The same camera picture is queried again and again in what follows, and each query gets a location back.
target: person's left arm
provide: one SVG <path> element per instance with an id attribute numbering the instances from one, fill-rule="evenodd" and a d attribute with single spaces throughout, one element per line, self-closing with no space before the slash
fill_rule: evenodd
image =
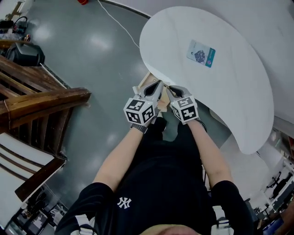
<path id="1" fill-rule="evenodd" d="M 104 183 L 114 192 L 129 169 L 142 137 L 141 131 L 132 128 L 105 159 L 93 183 Z"/>

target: teal booklet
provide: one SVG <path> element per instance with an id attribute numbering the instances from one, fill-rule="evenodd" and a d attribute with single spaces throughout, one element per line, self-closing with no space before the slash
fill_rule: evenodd
<path id="1" fill-rule="evenodd" d="M 187 58 L 211 68 L 214 57 L 215 49 L 203 45 L 200 42 L 196 42 L 195 40 L 191 41 L 187 52 Z"/>

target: black t-shirt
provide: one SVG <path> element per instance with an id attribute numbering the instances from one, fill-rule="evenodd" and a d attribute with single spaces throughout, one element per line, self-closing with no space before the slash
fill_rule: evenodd
<path id="1" fill-rule="evenodd" d="M 192 169 L 178 157 L 154 157 L 129 171 L 115 193 L 103 183 L 93 183 L 80 193 L 56 234 L 78 230 L 75 215 L 86 214 L 89 220 L 95 216 L 98 235 L 139 235 L 158 224 L 181 224 L 205 235 L 216 224 L 213 205 L 222 206 L 234 234 L 253 234 L 249 210 L 237 187 L 221 181 L 210 197 L 202 174 Z"/>

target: curved table top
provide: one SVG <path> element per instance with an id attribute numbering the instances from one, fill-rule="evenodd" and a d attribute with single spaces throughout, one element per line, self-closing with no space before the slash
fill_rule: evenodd
<path id="1" fill-rule="evenodd" d="M 206 63 L 211 67 L 188 58 L 192 40 L 215 49 L 212 63 Z M 144 26 L 140 52 L 154 76 L 186 87 L 214 111 L 242 153 L 263 146 L 274 119 L 270 82 L 255 50 L 231 25 L 198 8 L 167 8 Z"/>

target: red object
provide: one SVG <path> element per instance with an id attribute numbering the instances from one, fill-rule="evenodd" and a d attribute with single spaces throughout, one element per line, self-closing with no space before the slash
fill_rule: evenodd
<path id="1" fill-rule="evenodd" d="M 89 2 L 89 0 L 78 0 L 78 1 L 82 5 L 86 5 Z"/>

